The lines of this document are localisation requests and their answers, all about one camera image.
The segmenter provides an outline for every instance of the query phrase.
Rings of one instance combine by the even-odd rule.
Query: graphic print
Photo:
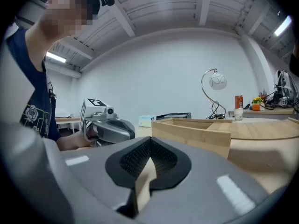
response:
[[[20,122],[26,127],[31,127],[42,137],[48,138],[49,115],[48,112],[38,109],[35,105],[27,104]]]
[[[31,105],[29,108],[27,108],[25,111],[25,115],[27,116],[27,121],[30,121],[31,123],[36,121],[38,117],[38,111],[36,110],[36,106]]]

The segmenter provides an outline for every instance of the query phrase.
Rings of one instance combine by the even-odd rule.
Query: hand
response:
[[[90,148],[90,142],[84,138],[83,132],[76,132],[70,136],[59,138],[56,143],[60,151],[85,147]]]
[[[86,134],[89,138],[95,138],[98,136],[98,134],[93,130],[92,126],[88,127],[88,129],[86,130]]]

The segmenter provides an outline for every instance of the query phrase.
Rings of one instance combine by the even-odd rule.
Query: ceiling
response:
[[[45,1],[30,0],[17,22],[32,25],[41,16]],[[33,12],[33,7],[40,12]],[[100,8],[92,25],[71,40],[57,42],[50,51],[79,70],[111,48],[154,31],[206,27],[235,33],[235,27],[241,26],[288,63],[294,43],[292,29],[279,37],[273,35],[285,18],[274,0],[115,0],[115,5]]]

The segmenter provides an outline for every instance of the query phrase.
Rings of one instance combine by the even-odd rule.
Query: gray robot arm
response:
[[[119,119],[117,114],[114,113],[114,108],[102,101],[85,99],[82,110],[82,131],[86,140],[97,140],[97,144],[102,145],[135,138],[134,126],[129,121]],[[90,139],[86,134],[90,126],[97,134],[97,137],[93,137],[93,139]]]

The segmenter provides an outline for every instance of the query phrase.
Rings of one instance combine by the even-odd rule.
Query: black mesh pad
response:
[[[150,157],[157,173],[157,179],[149,184],[150,191],[174,188],[191,170],[185,153],[150,137],[111,155],[105,169],[116,185],[135,189],[135,181]]]

